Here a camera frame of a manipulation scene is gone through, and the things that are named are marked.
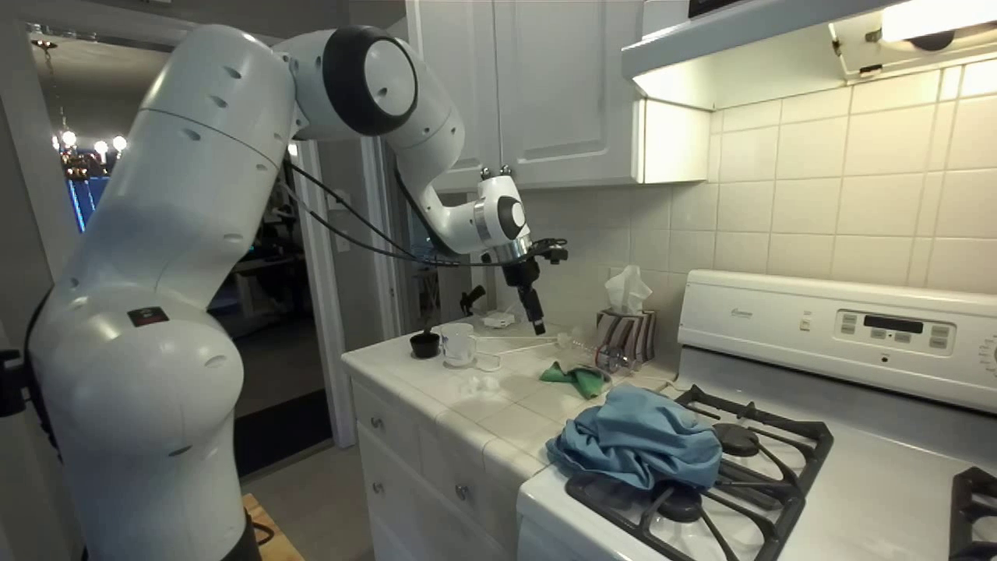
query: cabinet door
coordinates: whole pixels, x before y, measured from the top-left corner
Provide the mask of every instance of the cabinet door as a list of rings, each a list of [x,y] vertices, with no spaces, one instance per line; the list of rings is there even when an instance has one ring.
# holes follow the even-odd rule
[[[495,0],[501,163],[521,188],[632,183],[641,0]]]
[[[408,0],[405,10],[411,47],[464,118],[464,153],[437,191],[471,192],[477,167],[499,166],[493,0]]]

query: cloth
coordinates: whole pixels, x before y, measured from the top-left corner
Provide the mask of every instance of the cloth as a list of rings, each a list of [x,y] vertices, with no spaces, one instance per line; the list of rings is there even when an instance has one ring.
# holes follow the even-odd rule
[[[538,375],[546,384],[574,384],[574,391],[582,394],[582,400],[598,400],[607,377],[595,367],[574,367],[564,370],[561,362],[554,362],[549,370]]]
[[[635,488],[678,484],[711,488],[718,440],[678,403],[613,385],[602,408],[584,408],[552,443],[549,457],[566,473],[604,473]]]

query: kitchen cabinet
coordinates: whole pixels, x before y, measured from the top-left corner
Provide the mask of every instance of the kitchen cabinet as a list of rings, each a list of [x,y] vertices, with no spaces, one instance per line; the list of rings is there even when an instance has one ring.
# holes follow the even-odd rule
[[[437,182],[466,192],[478,167],[499,167],[499,89],[493,0],[408,0],[408,45],[423,55],[464,118],[464,153]]]
[[[408,0],[408,36],[464,114],[464,153],[437,188],[466,192],[477,167],[506,167],[521,191],[706,177],[706,113],[671,138],[678,176],[651,166],[648,100],[622,80],[619,47],[641,33],[641,0]]]
[[[521,486],[546,443],[592,403],[534,380],[558,349],[528,326],[477,334],[477,364],[411,358],[408,336],[343,355],[376,561],[516,557]],[[618,380],[661,385],[671,370]]]

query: range hood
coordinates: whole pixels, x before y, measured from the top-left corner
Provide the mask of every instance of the range hood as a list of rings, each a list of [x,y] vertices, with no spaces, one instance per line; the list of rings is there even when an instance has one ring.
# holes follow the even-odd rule
[[[622,71],[651,100],[727,110],[997,53],[994,24],[967,29],[945,51],[884,41],[893,2],[737,0],[671,29],[646,24],[622,47]]]

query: black cable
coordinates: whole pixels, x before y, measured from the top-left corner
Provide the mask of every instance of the black cable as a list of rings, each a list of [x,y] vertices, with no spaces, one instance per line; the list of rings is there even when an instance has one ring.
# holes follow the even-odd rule
[[[385,241],[394,253],[415,260],[399,241],[393,241],[385,231],[379,231],[371,217],[364,217],[350,198],[343,198],[333,188],[326,188],[321,177],[308,176],[305,167],[292,166],[287,160],[287,167],[310,182],[321,192],[333,197],[352,217],[359,217],[364,228],[371,228],[379,241]]]
[[[385,256],[385,260],[399,260],[399,262],[415,262],[415,265],[423,265],[423,269],[499,269],[499,262],[429,262],[429,260],[419,260],[419,256],[411,256],[411,253],[393,253],[393,250],[382,250],[382,247],[371,247],[345,231],[339,231],[336,225],[330,225],[324,214],[316,214],[313,209],[308,209],[298,192],[280,182],[280,188],[290,192],[290,198],[308,212],[316,225],[324,225],[330,233],[356,243],[359,250],[366,250],[366,253],[376,253],[376,256]]]
[[[47,291],[41,296],[41,301],[35,305],[31,318],[29,318],[29,326],[24,326],[24,385],[29,385],[29,400],[35,406],[35,414],[36,414],[36,423],[41,423],[41,433],[51,440],[51,446],[59,451],[59,443],[55,443],[55,430],[52,430],[52,417],[51,417],[51,408],[44,406],[44,394],[41,394],[41,384],[36,384],[36,375],[35,375],[35,362],[31,362],[31,334],[35,334],[35,324],[41,318],[41,309],[51,301],[51,294]]]

